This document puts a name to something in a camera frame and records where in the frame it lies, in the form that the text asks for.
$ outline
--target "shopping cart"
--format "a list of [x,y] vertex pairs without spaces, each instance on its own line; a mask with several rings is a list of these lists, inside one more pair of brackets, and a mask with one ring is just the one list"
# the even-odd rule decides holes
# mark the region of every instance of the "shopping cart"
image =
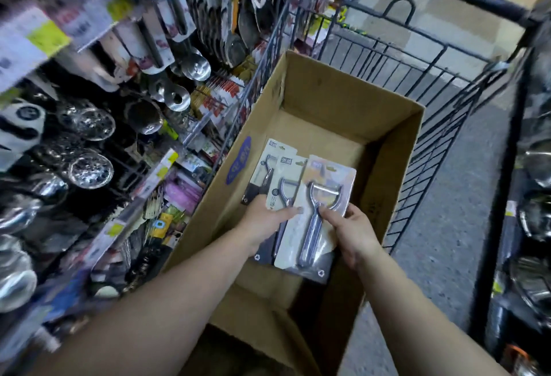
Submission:
[[[323,13],[328,1],[338,3],[332,15]],[[245,101],[252,105],[280,54],[286,48],[301,44],[298,46],[300,52],[426,106],[398,205],[383,241],[383,247],[390,253],[403,236],[466,119],[507,87],[512,62],[516,59],[516,66],[522,66],[528,53],[521,51],[529,47],[548,18],[543,13],[532,12],[507,0],[462,1],[526,28],[519,45],[508,59],[487,59],[477,52],[411,26],[410,21],[416,10],[413,0],[393,0],[383,12],[349,0],[285,0],[267,41],[263,59],[240,102],[241,106]],[[410,6],[409,15],[404,20],[389,16],[400,2]],[[371,18],[384,20],[412,35],[419,35],[427,46],[434,49],[434,58],[426,59],[407,52],[388,40],[375,38],[368,32],[340,22],[340,10],[344,6],[348,10],[354,9]],[[467,77],[448,69],[445,63],[458,57],[472,60],[472,65],[479,67],[479,73]],[[338,109],[338,102],[335,102],[335,109]],[[235,119],[224,148],[233,141],[240,126],[241,122]],[[207,183],[212,180],[216,167]]]

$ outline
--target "brand logo on package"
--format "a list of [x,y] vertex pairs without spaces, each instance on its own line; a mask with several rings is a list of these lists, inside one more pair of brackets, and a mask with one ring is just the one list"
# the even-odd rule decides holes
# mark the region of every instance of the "brand logo on package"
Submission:
[[238,156],[235,158],[234,162],[231,163],[230,172],[226,177],[226,184],[230,185],[235,178],[238,176],[239,172],[245,168],[247,165],[247,160],[249,159],[249,153],[251,152],[251,137],[245,138],[241,148],[239,149]]

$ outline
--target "brown cardboard box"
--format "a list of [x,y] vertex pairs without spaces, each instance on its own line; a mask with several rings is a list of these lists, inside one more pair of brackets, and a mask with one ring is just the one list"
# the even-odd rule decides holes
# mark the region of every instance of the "brown cardboard box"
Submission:
[[[423,107],[414,101],[288,51],[168,267],[241,218],[241,197],[268,138],[297,148],[301,156],[315,154],[354,167],[351,201],[368,215],[382,240],[422,117]],[[334,375],[363,295],[357,276],[341,258],[327,286],[248,261],[210,324],[301,374]]]

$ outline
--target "person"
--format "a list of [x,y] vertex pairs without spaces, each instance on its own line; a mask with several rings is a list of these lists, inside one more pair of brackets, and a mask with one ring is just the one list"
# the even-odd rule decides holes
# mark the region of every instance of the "person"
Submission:
[[[41,376],[176,375],[245,261],[279,223],[301,213],[269,211],[259,195],[238,225],[188,260],[121,299],[33,369]],[[382,249],[362,211],[320,215],[335,227],[401,376],[505,375],[452,324]]]

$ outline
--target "peeler handle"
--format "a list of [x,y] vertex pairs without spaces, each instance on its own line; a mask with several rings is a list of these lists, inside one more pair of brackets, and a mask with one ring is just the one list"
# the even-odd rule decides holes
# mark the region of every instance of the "peeler handle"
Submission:
[[276,258],[275,256],[277,256],[277,253],[279,251],[279,246],[281,245],[281,240],[283,239],[283,233],[285,232],[286,226],[287,226],[287,221],[283,221],[281,222],[281,224],[279,224],[279,228],[275,236],[276,240],[274,241],[274,249],[272,252],[272,255],[274,258]]
[[299,259],[297,264],[302,267],[310,267],[313,264],[313,253],[316,249],[317,243],[320,240],[320,231],[321,231],[321,217],[318,213],[318,208],[321,206],[321,203],[316,203],[314,206],[314,212],[310,218],[310,224],[306,230],[306,236],[304,238],[304,243],[302,245],[302,250],[300,251]]

